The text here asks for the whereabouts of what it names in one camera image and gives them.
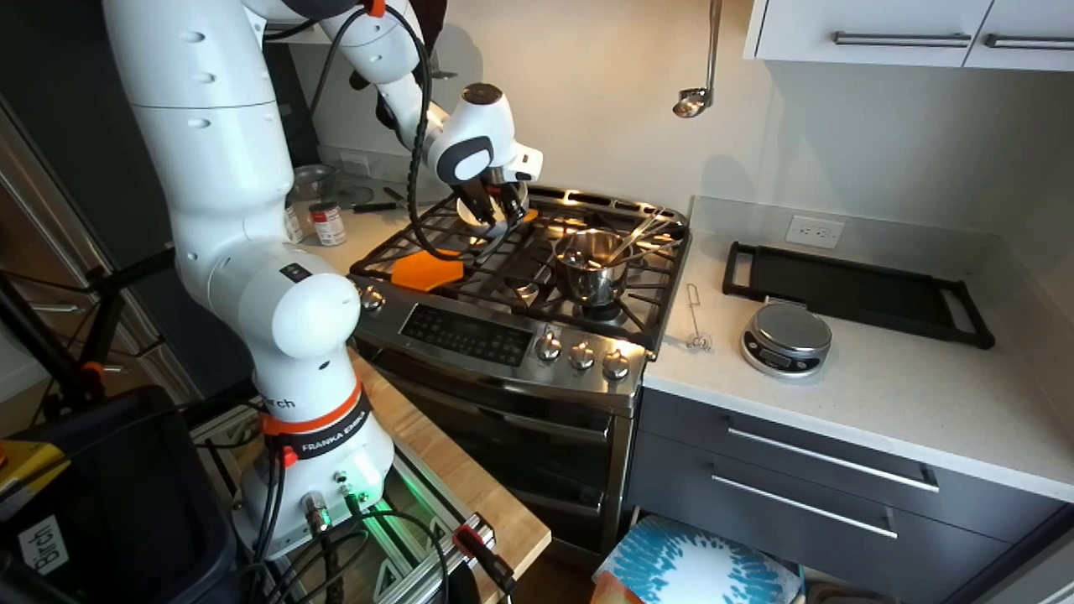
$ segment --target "black tray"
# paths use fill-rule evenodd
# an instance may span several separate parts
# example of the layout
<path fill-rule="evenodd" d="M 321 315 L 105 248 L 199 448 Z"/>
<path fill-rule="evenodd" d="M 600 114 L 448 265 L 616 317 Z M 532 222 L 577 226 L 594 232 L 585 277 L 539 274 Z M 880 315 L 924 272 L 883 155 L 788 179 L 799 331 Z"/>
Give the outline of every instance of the black tray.
<path fill-rule="evenodd" d="M 751 263 L 747 283 L 739 285 L 736 274 L 746 263 Z M 820 315 L 839 315 L 981 348 L 997 342 L 962 283 L 917 272 L 736 243 L 722 288 L 746 298 L 790 298 Z"/>

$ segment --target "stove burner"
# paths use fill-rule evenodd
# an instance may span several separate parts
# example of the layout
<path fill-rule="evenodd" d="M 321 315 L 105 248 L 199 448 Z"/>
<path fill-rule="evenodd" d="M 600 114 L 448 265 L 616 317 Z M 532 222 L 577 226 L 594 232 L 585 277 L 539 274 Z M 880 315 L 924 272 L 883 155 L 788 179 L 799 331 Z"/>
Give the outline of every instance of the stove burner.
<path fill-rule="evenodd" d="M 516 226 L 512 232 L 483 248 L 465 248 L 468 232 L 460 226 L 454 198 L 419 215 L 419 229 L 428 237 L 428 245 L 472 253 L 465 277 L 456 283 L 448 292 L 434 296 L 448 296 L 477 302 L 483 307 L 504 307 L 511 315 L 567 323 L 586 331 L 632 340 L 655 354 L 670 311 L 670 296 L 677 288 L 677 272 L 684 265 L 684 215 L 647 200 L 620 200 L 538 185 L 530 185 L 530 207 L 530 222 Z M 581 229 L 611 229 L 616 236 L 628 236 L 651 215 L 670 217 L 675 229 L 663 229 L 660 236 L 647 236 L 638 243 L 638 255 L 632 258 L 632 267 L 620 283 L 620 296 L 611 304 L 585 307 L 556 285 L 556 277 L 550 274 L 550 258 L 563 236 Z M 385 277 L 392 272 L 392 263 L 411 253 L 419 253 L 411 229 L 401 229 L 400 236 L 373 248 L 363 263 L 356 263 L 351 274 Z"/>

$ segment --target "gray cabinet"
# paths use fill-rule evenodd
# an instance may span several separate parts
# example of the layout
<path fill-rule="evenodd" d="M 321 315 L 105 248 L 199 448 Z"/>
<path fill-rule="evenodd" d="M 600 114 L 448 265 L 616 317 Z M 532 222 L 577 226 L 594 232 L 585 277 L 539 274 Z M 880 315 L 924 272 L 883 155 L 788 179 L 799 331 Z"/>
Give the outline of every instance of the gray cabinet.
<path fill-rule="evenodd" d="M 943 600 L 1059 505 L 651 388 L 628 501 L 900 600 Z"/>

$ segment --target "drawer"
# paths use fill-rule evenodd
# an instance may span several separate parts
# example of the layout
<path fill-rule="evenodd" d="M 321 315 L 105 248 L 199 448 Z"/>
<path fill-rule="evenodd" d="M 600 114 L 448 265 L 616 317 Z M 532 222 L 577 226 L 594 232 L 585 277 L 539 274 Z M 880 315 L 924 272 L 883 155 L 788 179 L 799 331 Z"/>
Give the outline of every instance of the drawer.
<path fill-rule="evenodd" d="M 1059 505 L 1048 495 L 651 388 L 641 399 L 638 430 L 660 434 L 707 452 L 739 456 L 826 489 L 864 495 L 883 505 L 933 515 L 997 539 L 1019 539 Z"/>
<path fill-rule="evenodd" d="M 960 67 L 990 0 L 766 0 L 755 56 Z"/>
<path fill-rule="evenodd" d="M 1007 545 L 641 434 L 632 505 L 900 600 L 943 600 Z"/>

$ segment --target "stove knob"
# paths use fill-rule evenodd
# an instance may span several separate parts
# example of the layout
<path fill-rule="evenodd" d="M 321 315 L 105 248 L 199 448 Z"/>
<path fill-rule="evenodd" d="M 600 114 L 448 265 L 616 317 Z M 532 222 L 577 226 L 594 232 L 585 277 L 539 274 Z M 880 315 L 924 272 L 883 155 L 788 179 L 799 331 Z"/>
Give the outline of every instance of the stove knob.
<path fill-rule="evenodd" d="M 390 298 L 373 285 L 363 288 L 363 311 L 379 315 Z"/>
<path fill-rule="evenodd" d="M 611 348 L 611 353 L 605 354 L 605 372 L 608 372 L 608 380 L 623 380 L 623 375 L 632 375 L 632 360 L 628 360 L 628 353 L 623 353 L 623 348 Z"/>
<path fill-rule="evenodd" d="M 553 328 L 553 325 L 543 328 L 539 340 L 538 340 L 538 354 L 543 363 L 553 363 L 553 360 L 560 360 L 560 348 L 563 348 L 560 328 Z"/>
<path fill-rule="evenodd" d="M 573 368 L 577 368 L 577 372 L 586 372 L 586 368 L 597 363 L 597 353 L 594 353 L 589 342 L 577 342 L 577 344 L 571 348 L 571 360 L 573 360 Z"/>

